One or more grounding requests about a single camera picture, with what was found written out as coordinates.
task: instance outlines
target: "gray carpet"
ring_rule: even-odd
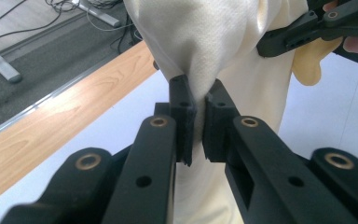
[[[123,4],[107,12],[125,23]],[[91,20],[101,28],[112,29],[102,21]],[[102,32],[83,13],[61,27],[0,52],[23,77],[22,82],[10,84],[0,75],[0,125],[79,74],[95,70],[99,62],[117,57],[117,42],[110,45],[123,31]],[[131,38],[126,35],[121,49],[130,47]]]

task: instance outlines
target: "wooden tabletop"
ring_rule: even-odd
[[[132,47],[0,133],[0,194],[156,72],[145,42]]]

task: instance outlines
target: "white cloth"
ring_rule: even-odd
[[[187,74],[199,108],[193,164],[177,165],[174,222],[242,223],[224,164],[205,160],[200,143],[204,96],[219,78],[243,115],[259,117],[277,130],[294,53],[264,59],[255,45],[267,30],[305,13],[306,0],[124,2],[164,76]]]

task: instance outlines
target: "white surface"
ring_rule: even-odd
[[[358,158],[358,63],[330,54],[322,79],[305,87],[292,76],[279,135],[294,152],[309,158],[320,147],[335,147]]]
[[[101,147],[112,154],[132,144],[155,102],[168,102],[168,84],[157,72],[72,141],[0,196],[0,218],[16,203],[38,199],[48,181],[72,153]],[[292,78],[280,136],[296,153],[309,157],[318,147],[337,147],[358,157],[358,64],[331,54],[314,87]]]
[[[155,102],[168,101],[168,83],[160,72],[156,72],[3,193],[0,196],[0,220],[11,206],[36,201],[54,173],[76,151],[100,147],[115,154],[131,145],[142,121],[153,115]]]

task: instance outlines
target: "mounting hole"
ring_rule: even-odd
[[[337,12],[329,12],[327,14],[327,17],[330,18],[330,19],[334,19],[338,16],[338,13]]]
[[[181,102],[180,106],[187,107],[187,106],[190,106],[190,104],[188,102]]]
[[[165,125],[167,125],[167,123],[168,123],[168,121],[166,119],[163,119],[163,118],[155,118],[155,119],[150,120],[150,124],[153,127],[162,128]]]
[[[86,154],[76,161],[78,170],[89,170],[96,167],[101,162],[101,156],[95,153]]]
[[[304,181],[302,181],[302,179],[298,178],[297,176],[290,176],[288,180],[289,183],[295,187],[298,188],[304,187]]]
[[[146,188],[147,186],[152,184],[152,178],[150,178],[147,175],[138,177],[136,179],[136,186],[138,186],[139,188]]]
[[[338,153],[327,153],[324,155],[324,159],[339,169],[351,170],[354,167],[353,161],[351,161],[348,157]]]
[[[244,125],[246,127],[250,127],[250,128],[254,128],[254,127],[258,126],[257,120],[250,119],[250,118],[242,119],[241,123],[242,123],[242,125]]]

